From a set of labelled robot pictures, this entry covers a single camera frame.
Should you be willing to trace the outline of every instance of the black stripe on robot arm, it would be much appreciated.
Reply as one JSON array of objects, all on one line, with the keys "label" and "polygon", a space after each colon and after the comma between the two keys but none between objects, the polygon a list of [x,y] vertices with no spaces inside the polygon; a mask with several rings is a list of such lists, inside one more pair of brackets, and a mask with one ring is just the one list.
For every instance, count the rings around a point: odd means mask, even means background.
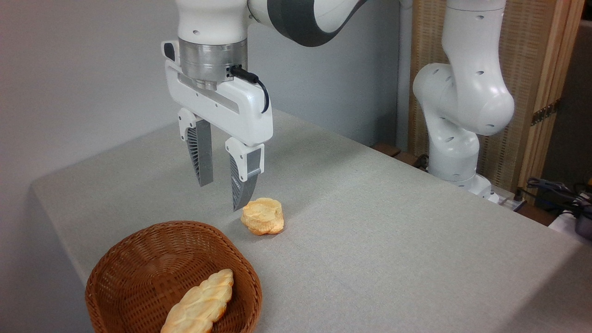
[{"label": "black stripe on robot arm", "polygon": [[308,47],[321,46],[333,39],[367,0],[359,0],[343,24],[332,32],[323,31],[318,26],[314,1],[323,0],[268,0],[269,19],[278,32],[296,43]]}]

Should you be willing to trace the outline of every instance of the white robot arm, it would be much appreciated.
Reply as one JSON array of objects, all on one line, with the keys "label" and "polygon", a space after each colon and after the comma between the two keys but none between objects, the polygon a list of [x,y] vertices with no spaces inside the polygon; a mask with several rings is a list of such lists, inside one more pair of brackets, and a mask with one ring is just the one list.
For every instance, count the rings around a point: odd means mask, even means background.
[{"label": "white robot arm", "polygon": [[514,113],[498,56],[505,4],[448,0],[442,46],[450,65],[429,64],[413,83],[428,128],[429,172],[495,202],[491,183],[476,173],[476,134],[502,131]]},{"label": "white robot arm", "polygon": [[200,186],[213,181],[211,129],[228,133],[233,208],[247,204],[273,135],[269,95],[247,69],[247,28],[260,22],[305,46],[331,40],[364,1],[176,0],[178,39],[162,43],[166,79]]},{"label": "white robot arm", "polygon": [[[187,142],[201,186],[213,180],[210,123],[231,136],[226,150],[234,210],[249,202],[264,171],[263,143],[273,135],[272,110],[265,86],[247,71],[248,26],[261,23],[298,44],[320,46],[365,2],[176,0],[179,38],[162,43],[162,51],[170,94],[182,106],[181,139]],[[453,180],[474,175],[475,167],[466,166],[477,161],[477,137],[471,132],[495,133],[511,118],[513,100],[497,55],[504,4],[448,0],[443,41],[451,65],[431,64],[417,76],[414,92],[426,112],[430,139],[436,132],[444,137],[444,143],[430,140],[437,146],[436,153],[430,150],[430,172],[438,177],[443,178],[434,161],[451,155],[453,166],[444,169],[453,170]]]}]

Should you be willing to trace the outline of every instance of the bread roll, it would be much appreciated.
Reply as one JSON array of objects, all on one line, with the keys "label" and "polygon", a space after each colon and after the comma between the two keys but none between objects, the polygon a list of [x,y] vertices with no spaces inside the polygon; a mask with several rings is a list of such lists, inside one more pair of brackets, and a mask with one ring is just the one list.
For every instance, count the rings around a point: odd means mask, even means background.
[{"label": "bread roll", "polygon": [[232,270],[227,268],[189,289],[170,309],[160,333],[210,333],[226,311],[233,284]]},{"label": "bread roll", "polygon": [[280,233],[284,230],[282,204],[271,198],[250,201],[244,206],[240,220],[255,235]]}]

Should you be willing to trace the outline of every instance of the wall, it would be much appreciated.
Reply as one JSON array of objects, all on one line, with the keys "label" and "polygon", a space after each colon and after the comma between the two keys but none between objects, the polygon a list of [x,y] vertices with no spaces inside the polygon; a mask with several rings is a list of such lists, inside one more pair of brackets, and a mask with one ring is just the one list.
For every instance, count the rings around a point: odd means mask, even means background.
[{"label": "wall", "polygon": [[[394,137],[397,8],[371,1],[316,49],[250,29],[274,107],[365,144]],[[172,0],[0,2],[0,331],[89,331],[32,180],[175,121],[159,45]]]}]

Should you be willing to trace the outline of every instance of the brown basket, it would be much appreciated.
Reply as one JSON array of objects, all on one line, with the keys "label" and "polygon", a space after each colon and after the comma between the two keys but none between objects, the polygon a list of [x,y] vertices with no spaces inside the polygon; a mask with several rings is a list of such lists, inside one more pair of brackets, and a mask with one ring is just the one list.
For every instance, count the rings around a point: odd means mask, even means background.
[{"label": "brown basket", "polygon": [[253,332],[261,284],[253,267],[218,229],[171,221],[140,230],[113,246],[92,270],[86,307],[95,332],[160,332],[191,287],[225,268],[234,272],[232,299],[212,332]]}]

